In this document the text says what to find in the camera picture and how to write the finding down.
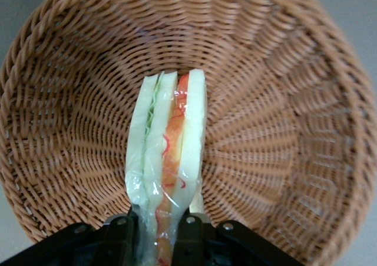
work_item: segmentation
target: plastic wrap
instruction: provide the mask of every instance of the plastic wrap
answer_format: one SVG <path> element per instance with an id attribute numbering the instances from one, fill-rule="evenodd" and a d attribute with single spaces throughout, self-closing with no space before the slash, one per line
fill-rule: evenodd
<path id="1" fill-rule="evenodd" d="M 138 265 L 171 264 L 180 218 L 203 212 L 201 160 L 206 122 L 202 70 L 145 77 L 131 120 L 127 194 L 139 215 Z"/>

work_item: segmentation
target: woven basket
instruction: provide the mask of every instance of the woven basket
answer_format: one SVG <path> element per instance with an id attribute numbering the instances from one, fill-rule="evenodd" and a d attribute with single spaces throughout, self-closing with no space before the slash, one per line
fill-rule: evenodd
<path id="1" fill-rule="evenodd" d="M 1 71 L 0 179 L 27 235 L 127 212 L 145 75 L 207 77 L 205 211 L 332 264 L 373 197 L 371 83 L 314 0 L 46 0 Z"/>

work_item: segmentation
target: basket weave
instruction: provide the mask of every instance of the basket weave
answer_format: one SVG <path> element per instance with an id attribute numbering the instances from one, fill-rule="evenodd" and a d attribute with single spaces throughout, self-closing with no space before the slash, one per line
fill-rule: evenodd
<path id="1" fill-rule="evenodd" d="M 130 203 L 145 75 L 203 68 L 205 210 L 307 265 L 332 264 L 373 196 L 370 80 L 314 0 L 46 0 L 2 67 L 0 179 L 28 236 Z"/>

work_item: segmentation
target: metal screw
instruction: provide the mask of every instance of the metal screw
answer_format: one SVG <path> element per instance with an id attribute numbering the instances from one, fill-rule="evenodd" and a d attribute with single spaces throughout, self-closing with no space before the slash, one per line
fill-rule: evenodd
<path id="1" fill-rule="evenodd" d="M 223 225 L 223 228 L 224 228 L 225 230 L 227 230 L 227 231 L 231 231 L 231 230 L 233 230 L 233 225 L 232 225 L 231 223 L 225 223 L 225 224 Z"/>
<path id="2" fill-rule="evenodd" d="M 186 218 L 186 222 L 188 223 L 188 224 L 192 224 L 192 223 L 195 223 L 195 218 L 194 217 L 187 217 Z"/>
<path id="3" fill-rule="evenodd" d="M 124 217 L 122 217 L 122 218 L 120 218 L 118 221 L 117 221 L 117 225 L 123 225 L 123 224 L 125 224 L 127 222 L 127 220 L 124 218 Z"/>
<path id="4" fill-rule="evenodd" d="M 87 226 L 81 225 L 81 226 L 77 227 L 74 232 L 75 232 L 75 234 L 80 234 L 82 232 L 85 232 L 86 229 L 87 229 Z"/>

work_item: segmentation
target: gray floor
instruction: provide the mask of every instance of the gray floor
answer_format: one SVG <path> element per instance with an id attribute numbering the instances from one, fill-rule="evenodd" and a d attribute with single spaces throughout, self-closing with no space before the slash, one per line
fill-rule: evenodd
<path id="1" fill-rule="evenodd" d="M 0 0 L 0 62 L 18 30 L 43 0 Z M 377 0 L 319 0 L 343 29 L 377 87 Z M 0 191 L 0 261 L 31 245 Z M 377 266 L 377 197 L 365 224 L 336 266 Z"/>

